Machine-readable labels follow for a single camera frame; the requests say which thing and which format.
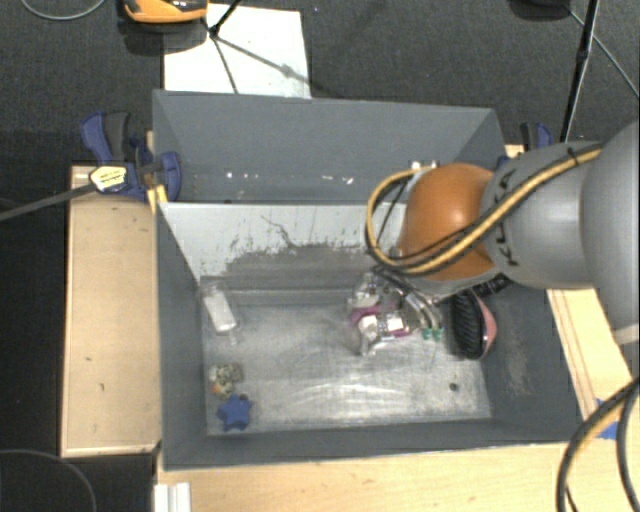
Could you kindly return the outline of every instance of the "small blue object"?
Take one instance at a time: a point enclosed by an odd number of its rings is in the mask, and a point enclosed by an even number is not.
[[[547,146],[551,146],[553,144],[553,135],[551,135],[551,131],[542,123],[538,123],[536,125],[536,130],[538,132],[538,141],[536,144],[536,148],[546,148]]]
[[[228,432],[232,428],[246,429],[249,425],[249,409],[252,405],[248,399],[233,394],[229,401],[218,406],[216,416],[223,421],[224,431]]]
[[[596,402],[598,402],[598,406],[602,404],[602,400],[600,400],[599,398],[596,398]],[[609,426],[607,426],[607,428],[605,428],[602,432],[600,432],[600,434],[598,434],[598,437],[600,439],[608,439],[610,441],[615,441],[617,433],[618,433],[618,422],[614,421]]]

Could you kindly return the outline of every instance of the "orange object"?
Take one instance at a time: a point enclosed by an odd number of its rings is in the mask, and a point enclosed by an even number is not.
[[[125,2],[127,14],[141,23],[183,23],[204,18],[207,15],[207,2],[187,5],[180,8],[180,2],[168,0],[135,0]]]
[[[397,244],[399,255],[411,256],[474,222],[480,215],[482,194],[492,176],[493,173],[487,169],[465,163],[443,165],[423,175],[407,201]],[[429,252],[409,257],[405,262],[417,262],[450,241]],[[492,267],[484,246],[478,244],[456,263],[430,274],[429,279],[468,279]]]

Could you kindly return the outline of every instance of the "bin floor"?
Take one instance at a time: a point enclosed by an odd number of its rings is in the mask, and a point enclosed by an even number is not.
[[[303,289],[228,292],[239,341],[203,328],[204,381],[209,388],[211,365],[241,365],[235,392],[253,403],[246,434],[490,416],[480,364],[450,354],[446,340],[413,335],[358,355],[345,325],[350,291],[326,292],[342,300]],[[216,417],[222,402],[205,396],[208,434],[228,435]]]

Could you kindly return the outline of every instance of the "white plastic piece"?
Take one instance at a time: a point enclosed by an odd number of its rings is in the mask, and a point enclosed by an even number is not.
[[[218,334],[228,334],[238,326],[231,306],[221,290],[215,290],[211,295],[205,297],[204,304],[211,316],[213,328]]]
[[[402,331],[405,329],[404,320],[399,315],[389,315],[387,317],[387,330],[389,332]]]
[[[154,512],[191,512],[191,486],[182,482],[175,486],[156,484],[153,487]]]
[[[209,382],[214,384],[218,380],[218,367],[212,366],[209,368]]]
[[[378,320],[375,315],[363,316],[358,322],[358,329],[369,342],[375,341],[378,337]]]

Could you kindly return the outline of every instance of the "black floor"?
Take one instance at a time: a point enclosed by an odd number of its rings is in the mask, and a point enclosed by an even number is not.
[[[600,3],[596,34],[637,88],[640,4]],[[523,121],[560,133],[581,34],[571,16],[549,19],[507,0],[247,4],[302,11],[314,95],[490,106],[507,142],[519,142]],[[571,2],[582,19],[586,4]],[[66,189],[71,163],[90,158],[78,122],[96,110],[127,110],[140,130],[151,128],[161,41],[120,23],[117,11],[116,0],[107,0],[86,18],[61,23],[33,16],[20,0],[0,2],[0,199],[27,202]],[[621,74],[594,47],[572,138],[607,140],[637,110]],[[64,208],[0,223],[0,450],[58,451],[64,293]],[[98,510],[148,508],[150,457],[78,467]],[[42,455],[0,452],[0,512],[91,510],[82,485],[73,470]]]

